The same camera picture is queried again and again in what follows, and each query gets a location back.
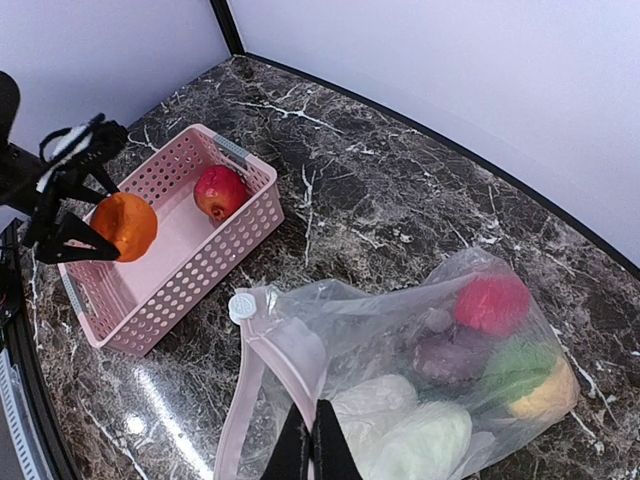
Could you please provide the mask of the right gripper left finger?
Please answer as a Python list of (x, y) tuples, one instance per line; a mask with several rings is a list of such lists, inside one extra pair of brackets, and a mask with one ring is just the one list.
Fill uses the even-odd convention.
[(261, 480), (307, 480), (311, 436), (295, 404), (291, 405)]

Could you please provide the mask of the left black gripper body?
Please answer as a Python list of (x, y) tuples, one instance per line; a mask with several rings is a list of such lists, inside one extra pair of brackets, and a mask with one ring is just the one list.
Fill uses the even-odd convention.
[(16, 81), (1, 74), (1, 204), (28, 217), (23, 245), (32, 249), (32, 219), (58, 222), (62, 203), (61, 176), (71, 170), (104, 167), (128, 142), (127, 129), (102, 113), (77, 126), (56, 130), (33, 155), (12, 144), (9, 135), (20, 105)]

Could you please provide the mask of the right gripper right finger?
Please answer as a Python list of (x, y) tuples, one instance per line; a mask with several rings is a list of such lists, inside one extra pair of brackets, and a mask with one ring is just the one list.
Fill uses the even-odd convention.
[(319, 400), (311, 431), (314, 478), (318, 480), (362, 480), (333, 406)]

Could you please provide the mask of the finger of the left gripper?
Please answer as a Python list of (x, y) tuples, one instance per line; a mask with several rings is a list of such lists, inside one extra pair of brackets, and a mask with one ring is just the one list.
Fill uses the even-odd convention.
[(99, 204), (107, 196), (120, 191), (104, 167), (71, 170), (61, 176), (62, 197), (89, 204)]
[(44, 264), (115, 261), (120, 256), (117, 247), (70, 212), (58, 222), (33, 218), (32, 250)]

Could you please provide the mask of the orange fruit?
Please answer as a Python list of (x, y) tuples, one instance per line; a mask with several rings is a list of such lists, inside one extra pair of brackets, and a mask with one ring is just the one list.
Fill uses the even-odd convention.
[(158, 217), (143, 198), (117, 192), (96, 207), (89, 225), (113, 244), (117, 261), (131, 263), (143, 257), (158, 234)]

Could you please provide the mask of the white wrinkled radish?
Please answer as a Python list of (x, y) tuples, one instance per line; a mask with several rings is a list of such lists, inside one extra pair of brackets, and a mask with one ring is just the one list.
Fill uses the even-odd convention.
[(403, 376), (388, 374), (337, 394), (331, 404), (351, 453), (372, 448), (417, 407), (417, 393)]

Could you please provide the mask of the pale green radish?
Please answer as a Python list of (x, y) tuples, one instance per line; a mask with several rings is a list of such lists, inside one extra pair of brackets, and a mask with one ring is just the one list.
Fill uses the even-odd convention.
[(424, 402), (354, 456), (362, 477), (462, 479), (517, 451), (554, 423), (515, 417), (508, 405), (541, 385), (559, 357), (548, 341), (497, 343), (462, 398)]

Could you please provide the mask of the clear zip top bag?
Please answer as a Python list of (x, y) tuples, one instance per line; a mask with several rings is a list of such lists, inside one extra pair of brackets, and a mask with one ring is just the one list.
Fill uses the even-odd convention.
[(218, 479), (462, 479), (578, 402), (529, 289), (478, 247), (408, 289), (263, 286), (228, 310), (241, 364)]

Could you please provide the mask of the pink perforated plastic basket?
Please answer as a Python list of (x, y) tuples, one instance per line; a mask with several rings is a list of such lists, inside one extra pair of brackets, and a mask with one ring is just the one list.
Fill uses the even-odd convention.
[[(223, 165), (238, 173), (248, 201), (224, 222), (195, 204), (203, 172)], [(158, 217), (147, 253), (130, 263), (79, 261), (58, 269), (89, 344), (146, 355), (284, 220), (277, 172), (201, 124), (193, 124), (119, 185), (146, 200)]]

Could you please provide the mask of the red pomegranate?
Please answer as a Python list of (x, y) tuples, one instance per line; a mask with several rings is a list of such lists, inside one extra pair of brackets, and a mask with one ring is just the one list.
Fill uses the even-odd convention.
[(215, 222), (224, 222), (249, 199), (243, 178), (234, 170), (215, 165), (208, 167), (193, 189), (196, 206)]

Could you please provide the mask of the dark red apple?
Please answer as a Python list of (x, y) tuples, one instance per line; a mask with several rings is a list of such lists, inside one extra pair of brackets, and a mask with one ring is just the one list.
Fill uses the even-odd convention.
[(413, 372), (430, 385), (469, 384), (480, 377), (495, 343), (488, 334), (465, 326), (424, 334), (413, 350)]

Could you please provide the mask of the red tomato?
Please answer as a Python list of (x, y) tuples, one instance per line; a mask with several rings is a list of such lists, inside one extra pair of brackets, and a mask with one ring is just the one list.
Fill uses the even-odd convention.
[(496, 337), (508, 337), (528, 314), (530, 293), (515, 275), (475, 278), (459, 293), (456, 321)]

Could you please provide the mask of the yellow peach fruit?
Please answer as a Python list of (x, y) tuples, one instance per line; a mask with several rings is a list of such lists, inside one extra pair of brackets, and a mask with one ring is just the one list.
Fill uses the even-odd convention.
[(555, 423), (577, 404), (579, 385), (568, 362), (559, 357), (551, 375), (531, 393), (508, 405), (518, 418)]

